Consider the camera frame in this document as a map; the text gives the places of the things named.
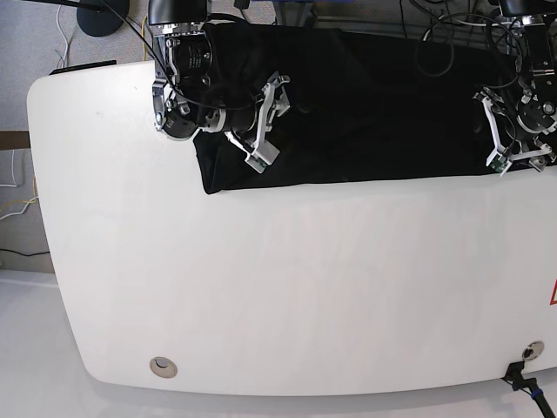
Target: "white tabletop surface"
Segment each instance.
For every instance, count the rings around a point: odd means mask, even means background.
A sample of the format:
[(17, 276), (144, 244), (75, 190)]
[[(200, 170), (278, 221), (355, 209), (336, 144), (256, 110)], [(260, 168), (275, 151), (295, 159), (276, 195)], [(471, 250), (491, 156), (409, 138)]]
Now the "white tabletop surface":
[[(541, 418), (527, 394), (513, 393), (501, 380), (318, 397), (187, 394), (111, 385), (85, 371), (54, 274), (0, 270), (0, 313), (2, 417)], [(534, 375), (555, 407), (557, 368)]]
[[(557, 171), (221, 192), (152, 127), (152, 63), (42, 78), (30, 138), (54, 267), (100, 381), (324, 395), (557, 365)], [(164, 380), (149, 360), (164, 356)]]

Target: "white table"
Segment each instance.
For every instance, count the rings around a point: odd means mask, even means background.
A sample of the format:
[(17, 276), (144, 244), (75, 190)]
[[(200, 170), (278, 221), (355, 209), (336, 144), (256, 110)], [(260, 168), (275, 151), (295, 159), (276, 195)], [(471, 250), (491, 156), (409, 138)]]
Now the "white table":
[[(28, 97), (45, 229), (100, 381), (214, 394), (363, 394), (557, 366), (557, 171), (206, 196), (152, 126), (152, 63)], [(161, 379), (149, 361), (178, 366)]]

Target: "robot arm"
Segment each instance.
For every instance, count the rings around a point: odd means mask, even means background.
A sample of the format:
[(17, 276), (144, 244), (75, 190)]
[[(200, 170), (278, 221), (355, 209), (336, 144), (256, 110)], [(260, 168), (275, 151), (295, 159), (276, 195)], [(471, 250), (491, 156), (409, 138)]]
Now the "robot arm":
[(223, 78), (205, 26), (212, 17), (229, 18), (211, 15), (207, 0), (150, 0), (149, 25), (158, 55), (152, 86), (155, 127), (176, 140), (224, 133), (245, 153), (245, 162), (263, 172), (279, 155), (267, 134), (273, 120), (290, 109), (284, 88), (290, 79), (276, 71), (265, 75), (263, 85), (233, 85)]
[[(493, 136), (493, 152), (487, 158), (502, 176), (516, 161), (526, 162), (538, 172), (557, 159), (543, 136), (557, 130), (557, 77), (552, 40), (548, 26), (555, 19), (557, 3), (544, 0), (500, 0), (501, 14), (516, 17), (521, 23), (526, 52), (520, 63), (520, 99), (509, 100), (500, 91), (483, 88), (475, 98), (482, 102)], [(513, 137), (504, 146), (500, 141), (495, 115), (504, 116), (512, 125)]]

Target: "wooden baseboard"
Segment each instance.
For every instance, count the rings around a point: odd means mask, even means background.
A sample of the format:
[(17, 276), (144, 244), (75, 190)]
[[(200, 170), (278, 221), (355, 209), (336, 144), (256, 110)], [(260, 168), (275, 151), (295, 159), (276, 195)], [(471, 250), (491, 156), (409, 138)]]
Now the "wooden baseboard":
[(27, 131), (0, 131), (0, 151), (31, 148)]

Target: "black cable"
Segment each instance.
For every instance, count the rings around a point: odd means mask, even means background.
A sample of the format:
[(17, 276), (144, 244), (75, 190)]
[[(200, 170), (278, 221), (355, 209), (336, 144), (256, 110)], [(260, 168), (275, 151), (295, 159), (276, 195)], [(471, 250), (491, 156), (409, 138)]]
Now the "black cable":
[(41, 253), (23, 254), (23, 253), (20, 253), (19, 251), (8, 250), (7, 248), (0, 248), (0, 251), (4, 251), (5, 253), (14, 253), (14, 254), (17, 254), (17, 255), (23, 255), (24, 257), (35, 257), (36, 255), (50, 254), (50, 251), (43, 251)]
[(251, 23), (251, 22), (250, 22), (250, 19), (249, 19), (248, 16), (245, 14), (245, 10), (244, 10), (244, 9), (240, 9), (240, 13), (242, 14), (242, 17), (244, 18), (244, 20), (245, 20), (247, 23), (250, 24), (250, 23)]
[[(429, 25), (430, 25), (430, 26), (433, 26), (433, 22), (432, 22), (432, 17), (431, 17), (431, 16), (429, 17)], [(429, 34), (429, 36), (431, 37), (432, 42), (434, 42), (435, 40), (433, 39), (433, 32), (431, 32), (431, 33)]]
[(128, 19), (130, 19), (133, 23), (135, 23), (137, 27), (141, 28), (141, 24), (139, 24), (135, 19), (131, 17), (128, 17)]
[[(510, 381), (506, 381), (505, 379), (501, 379), (501, 380), (504, 381), (509, 386), (513, 385), (513, 383), (511, 383)], [(529, 394), (530, 396), (532, 396), (532, 394), (525, 389), (521, 389), (521, 391), (524, 392), (525, 394)]]
[(209, 22), (211, 20), (227, 20), (229, 22), (236, 22), (237, 24), (248, 24), (242, 17), (230, 15), (228, 13), (211, 13), (205, 22)]
[[(445, 7), (446, 7), (446, 13), (447, 13), (447, 15), (450, 15), (451, 11), (449, 9), (449, 2), (447, 0), (444, 0), (444, 3), (445, 3)], [(451, 27), (453, 28), (453, 37), (454, 37), (454, 26), (458, 26), (458, 25), (455, 24), (452, 19), (451, 19), (450, 24), (451, 24)]]
[(493, 101), (493, 105), (497, 107), (497, 109), (502, 114), (502, 116), (505, 117), (507, 122), (511, 124), (511, 126), (513, 127), (513, 135), (511, 135), (509, 131), (505, 129), (505, 132), (507, 133), (508, 137), (511, 139), (511, 144), (507, 148), (512, 151), (514, 144), (516, 144), (516, 140), (517, 140), (516, 136), (518, 134), (518, 132), (516, 131), (516, 125), (513, 123), (513, 120), (507, 115), (507, 113), (501, 108), (501, 106), (499, 106), (499, 104), (495, 100)]
[(400, 7), (400, 23), (402, 24), (402, 30), (404, 31), (404, 39), (408, 39), (408, 33), (406, 32), (406, 23), (404, 21), (404, 9), (402, 8), (402, 0), (399, 0)]
[[(476, 12), (476, 8), (478, 7), (478, 2), (479, 1), (480, 0), (474, 0), (474, 4), (473, 4), (473, 7), (472, 7), (472, 10), (470, 10), (470, 13), (475, 13)], [(468, 35), (470, 37), (470, 39), (472, 39), (473, 30), (474, 30), (474, 26), (471, 26), (470, 27), (470, 34)]]
[[(180, 96), (182, 96), (184, 98), (184, 100), (188, 103), (191, 103), (193, 105), (197, 105), (200, 107), (205, 107), (207, 109), (221, 109), (224, 111), (241, 111), (243, 109), (247, 109), (248, 107), (251, 107), (252, 104), (247, 104), (245, 106), (239, 106), (239, 107), (233, 107), (233, 106), (218, 106), (218, 105), (214, 105), (214, 104), (203, 104), (201, 102), (198, 102), (197, 100), (193, 100), (191, 98), (187, 98), (184, 96), (184, 93), (182, 93), (182, 91), (171, 81), (170, 76), (168, 75), (168, 73), (166, 72), (166, 69), (164, 68), (164, 64), (162, 63), (162, 61), (160, 60), (160, 58), (158, 57), (158, 55), (155, 53), (155, 51), (151, 48), (151, 46), (149, 45), (149, 43), (146, 41), (146, 39), (144, 37), (141, 36), (141, 34), (136, 30), (136, 28), (133, 27), (133, 25), (128, 22), (128, 20), (123, 17), (122, 15), (120, 15), (117, 11), (114, 10), (114, 8), (112, 6), (110, 6), (107, 2), (105, 2), (105, 0), (100, 0), (100, 2), (106, 6), (118, 19), (120, 19), (122, 22), (124, 22), (125, 24), (127, 24), (128, 26), (130, 26), (130, 28), (135, 32), (135, 34), (139, 37), (139, 39), (141, 39), (141, 41), (145, 44), (145, 46), (147, 47), (147, 49), (149, 50), (149, 52), (152, 54), (152, 56), (155, 58), (155, 60), (157, 61), (158, 65), (160, 65), (160, 68), (164, 74), (164, 78), (166, 78), (166, 81), (168, 82), (169, 86)], [(225, 15), (224, 13), (221, 13), (219, 15), (222, 16), (232, 16), (232, 15)], [(245, 22), (245, 20), (239, 18), (239, 17), (235, 17), (237, 18), (239, 21), (241, 22)]]
[[(494, 9), (489, 14), (489, 17), (494, 20), (500, 14), (501, 14), (501, 12), (500, 12), (499, 9)], [(499, 48), (497, 48), (497, 45), (495, 44), (495, 41), (493, 40), (492, 28), (493, 28), (493, 23), (491, 21), (488, 21), (486, 23), (487, 45), (489, 45), (489, 50), (491, 51), (491, 53), (493, 55), (495, 63), (507, 75), (507, 77), (512, 79), (513, 76), (514, 76), (514, 71), (508, 67), (507, 61), (505, 60), (505, 58), (503, 58), (503, 54), (501, 54), (501, 52), (499, 51)]]
[(423, 39), (424, 37), (426, 37), (426, 34), (428, 32), (428, 30), (424, 33), (424, 36), (420, 38), (420, 40), (418, 41), (418, 46), (416, 47), (415, 53), (414, 53), (414, 61), (416, 63), (416, 67), (418, 68), (419, 72), (421, 72), (423, 75), (425, 75), (426, 77), (430, 77), (430, 78), (437, 78), (437, 77), (441, 77), (444, 76), (445, 74), (447, 74), (452, 68), (453, 68), (453, 64), (454, 64), (454, 40), (453, 40), (453, 35), (451, 34), (451, 31), (448, 29), (446, 24), (443, 24), (443, 21), (441, 19), (439, 19), (437, 16), (435, 16), (431, 11), (429, 11), (428, 9), (426, 9), (425, 7), (423, 7), (421, 4), (418, 4), (416, 2), (416, 0), (410, 0), (410, 4), (412, 6), (414, 6), (416, 9), (418, 9), (421, 13), (425, 14), (426, 16), (429, 16), (430, 18), (433, 19), (433, 21), (437, 22), (436, 24), (431, 24), (429, 26), (429, 30), (432, 31), (433, 34), (433, 28), (435, 26), (437, 26), (437, 24), (440, 24), (441, 26), (443, 26), (443, 28), (446, 30), (446, 34), (448, 36), (448, 41), (449, 41), (449, 46), (451, 48), (451, 57), (449, 58), (449, 64), (446, 66), (446, 68), (442, 71), (439, 72), (429, 72), (424, 70), (424, 68), (419, 64), (419, 49), (423, 43)]
[[(415, 0), (410, 0), (410, 3), (412, 3), (413, 5), (416, 4), (418, 6), (418, 9), (420, 11), (422, 11), (423, 13), (426, 13), (428, 16), (431, 15), (426, 9), (424, 9), (422, 6), (418, 5)], [(429, 28), (427, 28), (427, 30), (424, 32), (424, 34), (422, 35), (422, 37), (418, 41), (418, 45), (417, 45), (416, 51), (414, 53), (414, 59), (416, 61), (416, 66), (418, 67), (418, 70), (422, 74), (424, 74), (425, 76), (430, 77), (430, 78), (437, 78), (437, 77), (441, 77), (441, 76), (447, 74), (453, 68), (453, 64), (454, 64), (454, 42), (453, 42), (452, 37), (449, 38), (449, 46), (451, 47), (451, 59), (449, 60), (448, 65), (446, 66), (446, 68), (443, 71), (440, 71), (438, 73), (430, 73), (430, 72), (424, 71), (424, 69), (421, 67), (421, 65), (419, 65), (419, 51), (420, 51), (421, 45), (424, 43), (424, 38), (426, 37), (427, 33), (430, 30), (433, 30), (433, 28), (435, 26), (437, 26), (438, 24), (443, 25), (446, 28), (448, 34), (450, 35), (450, 31), (448, 30), (447, 25), (444, 21), (446, 21), (448, 19), (451, 19), (453, 17), (464, 17), (464, 16), (477, 17), (481, 20), (492, 22), (494, 24), (499, 25), (499, 27), (501, 27), (501, 29), (503, 31), (505, 31), (507, 35), (509, 35), (512, 39), (514, 39), (516, 44), (519, 44), (519, 41), (516, 38), (516, 36), (509, 29), (507, 29), (505, 27), (505, 25), (503, 25), (501, 22), (498, 22), (495, 19), (492, 19), (490, 17), (483, 16), (483, 15), (478, 15), (478, 14), (475, 14), (475, 13), (465, 13), (465, 12), (453, 13), (452, 15), (447, 15), (447, 16), (443, 16), (443, 17), (436, 17), (435, 15), (433, 15), (433, 20), (436, 20), (438, 22), (434, 25), (431, 25)], [(524, 56), (523, 56), (523, 53), (522, 53), (522, 49), (519, 48), (518, 52), (519, 52), (519, 56), (520, 56), (520, 61), (523, 62), (524, 61)], [(487, 85), (486, 87), (489, 87), (491, 89), (503, 89), (503, 88), (508, 87), (509, 85), (514, 84), (519, 79), (519, 76), (520, 76), (520, 74), (517, 73), (516, 77), (514, 77), (514, 79), (507, 84), (495, 85), (495, 86)]]
[[(519, 21), (520, 21), (519, 18), (514, 19), (514, 20), (511, 22), (511, 25), (508, 27), (508, 29), (511, 30)], [(501, 35), (501, 36), (499, 37), (499, 39), (497, 39), (497, 41), (495, 42), (495, 44), (496, 44), (496, 45), (499, 45), (500, 42), (501, 42), (503, 39), (505, 39), (505, 43), (506, 43), (508, 46), (510, 46), (511, 48), (513, 48), (513, 49), (516, 49), (516, 48), (517, 48), (516, 45), (513, 45), (513, 44), (510, 43), (510, 41), (508, 40), (508, 35), (507, 35), (506, 33), (503, 33), (503, 35)]]

